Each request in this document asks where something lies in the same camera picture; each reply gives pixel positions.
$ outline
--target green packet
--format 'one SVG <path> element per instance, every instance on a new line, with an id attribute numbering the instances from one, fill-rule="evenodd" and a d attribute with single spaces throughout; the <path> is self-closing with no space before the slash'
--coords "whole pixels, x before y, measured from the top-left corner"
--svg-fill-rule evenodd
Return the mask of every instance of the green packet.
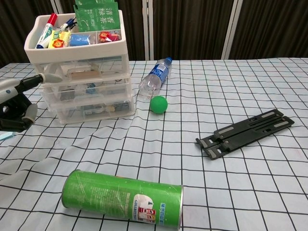
<path id="1" fill-rule="evenodd" d="M 101 4 L 107 2 L 115 2 L 115 0 L 75 0 L 75 4 L 78 6 L 88 5 L 88 4 Z"/>
<path id="2" fill-rule="evenodd" d="M 120 29 L 117 2 L 74 6 L 80 32 Z"/>

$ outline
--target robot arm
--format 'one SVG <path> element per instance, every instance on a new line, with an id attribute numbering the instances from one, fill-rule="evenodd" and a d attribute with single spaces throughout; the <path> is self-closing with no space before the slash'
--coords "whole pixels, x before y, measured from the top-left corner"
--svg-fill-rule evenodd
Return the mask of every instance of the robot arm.
<path id="1" fill-rule="evenodd" d="M 35 122 L 38 106 L 32 104 L 23 94 L 39 83 L 61 82 L 60 76 L 39 74 L 25 78 L 0 81 L 0 131 L 22 132 Z"/>

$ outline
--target green ball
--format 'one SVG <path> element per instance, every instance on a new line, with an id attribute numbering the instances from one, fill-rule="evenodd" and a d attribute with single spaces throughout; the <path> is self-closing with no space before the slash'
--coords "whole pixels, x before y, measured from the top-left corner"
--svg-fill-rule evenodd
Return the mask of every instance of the green ball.
<path id="1" fill-rule="evenodd" d="M 155 96 L 151 99 L 150 109 L 156 114 L 164 113 L 167 110 L 168 102 L 163 96 Z"/>

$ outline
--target checkered tablecloth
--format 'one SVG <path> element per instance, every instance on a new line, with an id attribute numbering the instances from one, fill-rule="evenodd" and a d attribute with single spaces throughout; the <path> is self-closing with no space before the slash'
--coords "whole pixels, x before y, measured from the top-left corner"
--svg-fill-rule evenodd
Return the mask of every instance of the checkered tablecloth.
<path id="1" fill-rule="evenodd" d="M 64 208 L 74 169 L 183 185 L 183 231 L 308 230 L 308 59 L 173 61 L 164 115 L 138 95 L 154 64 L 130 62 L 131 117 L 63 126 L 40 89 L 26 92 L 38 102 L 36 123 L 0 141 L 0 230 L 169 230 Z M 0 69 L 0 79 L 33 74 L 30 64 Z M 294 125 L 214 161 L 195 144 L 273 108 Z"/>

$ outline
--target white storage tray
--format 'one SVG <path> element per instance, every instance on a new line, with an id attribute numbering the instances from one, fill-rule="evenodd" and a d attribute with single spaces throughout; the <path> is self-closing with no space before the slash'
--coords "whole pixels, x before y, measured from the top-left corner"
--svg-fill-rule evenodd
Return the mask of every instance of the white storage tray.
<path id="1" fill-rule="evenodd" d="M 121 56 L 128 53 L 126 35 L 124 29 L 122 11 L 119 11 L 121 40 L 93 44 L 88 46 L 64 47 L 58 49 L 35 49 L 37 41 L 50 17 L 50 15 L 38 16 L 33 29 L 30 31 L 25 42 L 25 52 L 33 64 L 44 64 L 54 62 L 67 62 L 71 60 L 96 59 L 103 57 Z M 75 18 L 74 13 L 59 14 L 55 27 L 61 26 L 69 18 Z"/>

